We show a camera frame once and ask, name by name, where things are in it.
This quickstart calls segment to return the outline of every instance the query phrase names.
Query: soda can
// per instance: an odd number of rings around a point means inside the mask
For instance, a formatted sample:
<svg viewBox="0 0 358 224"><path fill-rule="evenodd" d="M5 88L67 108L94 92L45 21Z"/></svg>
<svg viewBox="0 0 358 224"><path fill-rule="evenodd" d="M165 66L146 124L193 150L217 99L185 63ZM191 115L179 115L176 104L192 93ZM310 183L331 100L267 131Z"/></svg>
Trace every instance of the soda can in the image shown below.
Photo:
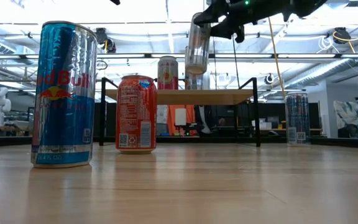
<svg viewBox="0 0 358 224"><path fill-rule="evenodd" d="M116 149L125 154L146 154L155 149L157 89L150 77L128 75L117 93Z"/></svg>
<svg viewBox="0 0 358 224"><path fill-rule="evenodd" d="M179 76L178 73L178 62L175 57L161 57L158 61L158 89L177 90Z"/></svg>
<svg viewBox="0 0 358 224"><path fill-rule="evenodd" d="M31 162L73 167L92 158L96 35L65 21L42 26Z"/></svg>
<svg viewBox="0 0 358 224"><path fill-rule="evenodd" d="M288 146L310 146L309 102L307 93L285 97Z"/></svg>
<svg viewBox="0 0 358 224"><path fill-rule="evenodd" d="M211 24L204 24L201 27L194 23L194 19L201 12L196 13L191 19L189 44L185 56L185 70L194 75L201 75L206 72L209 59L209 37Z"/></svg>

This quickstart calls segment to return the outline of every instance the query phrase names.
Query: blue and silver can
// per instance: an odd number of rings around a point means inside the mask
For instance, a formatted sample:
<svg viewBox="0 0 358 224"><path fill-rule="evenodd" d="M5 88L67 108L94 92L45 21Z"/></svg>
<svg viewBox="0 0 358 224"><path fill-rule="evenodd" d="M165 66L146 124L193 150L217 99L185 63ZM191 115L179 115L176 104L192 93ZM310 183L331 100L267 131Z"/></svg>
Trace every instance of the blue and silver can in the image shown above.
<svg viewBox="0 0 358 224"><path fill-rule="evenodd" d="M65 21L42 26L31 162L86 165L92 158L96 35Z"/></svg>
<svg viewBox="0 0 358 224"><path fill-rule="evenodd" d="M309 101L307 93L290 93L285 97L287 144L310 146Z"/></svg>

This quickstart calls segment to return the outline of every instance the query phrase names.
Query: wooden floor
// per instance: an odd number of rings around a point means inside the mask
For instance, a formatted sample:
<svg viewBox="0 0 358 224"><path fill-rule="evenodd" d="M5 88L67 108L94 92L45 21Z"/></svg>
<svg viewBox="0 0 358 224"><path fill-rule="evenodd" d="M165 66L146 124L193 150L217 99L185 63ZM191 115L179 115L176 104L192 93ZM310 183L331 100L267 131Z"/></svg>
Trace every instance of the wooden floor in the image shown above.
<svg viewBox="0 0 358 224"><path fill-rule="evenodd" d="M0 223L358 224L358 149L95 145L69 169L32 169L29 152L0 147Z"/></svg>

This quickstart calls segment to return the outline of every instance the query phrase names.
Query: red can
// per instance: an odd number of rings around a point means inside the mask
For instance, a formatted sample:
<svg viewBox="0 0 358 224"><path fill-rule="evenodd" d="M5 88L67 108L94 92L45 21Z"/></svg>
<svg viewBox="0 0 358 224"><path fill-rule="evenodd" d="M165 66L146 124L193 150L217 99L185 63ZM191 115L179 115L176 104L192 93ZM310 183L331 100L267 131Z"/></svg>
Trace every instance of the red can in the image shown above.
<svg viewBox="0 0 358 224"><path fill-rule="evenodd" d="M155 149L157 89L150 77L129 75L117 91L116 148L122 153L145 154Z"/></svg>
<svg viewBox="0 0 358 224"><path fill-rule="evenodd" d="M158 61L157 84L159 90L177 90L179 82L178 62L175 57L164 56Z"/></svg>

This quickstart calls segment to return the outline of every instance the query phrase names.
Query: barcode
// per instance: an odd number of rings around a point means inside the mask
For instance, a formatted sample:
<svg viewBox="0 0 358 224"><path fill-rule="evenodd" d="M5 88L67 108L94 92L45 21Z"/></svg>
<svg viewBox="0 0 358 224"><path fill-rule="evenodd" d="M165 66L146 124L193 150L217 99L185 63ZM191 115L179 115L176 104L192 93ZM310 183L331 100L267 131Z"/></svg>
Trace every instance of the barcode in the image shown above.
<svg viewBox="0 0 358 224"><path fill-rule="evenodd" d="M151 132L151 123L150 121L142 121L140 124L140 146L141 147L150 147L152 140Z"/></svg>
<svg viewBox="0 0 358 224"><path fill-rule="evenodd" d="M128 146L128 134L120 134L119 135L119 146L120 147Z"/></svg>
<svg viewBox="0 0 358 224"><path fill-rule="evenodd" d="M296 139L305 141L306 140L306 133L296 133Z"/></svg>
<svg viewBox="0 0 358 224"><path fill-rule="evenodd" d="M82 141L83 141L83 142L91 142L91 138L92 138L91 135L92 135L92 134L91 134L90 128L85 128L85 129L84 129L84 133L83 133L83 135L82 135Z"/></svg>
<svg viewBox="0 0 358 224"><path fill-rule="evenodd" d="M296 128L287 128L288 131L288 143L296 143Z"/></svg>

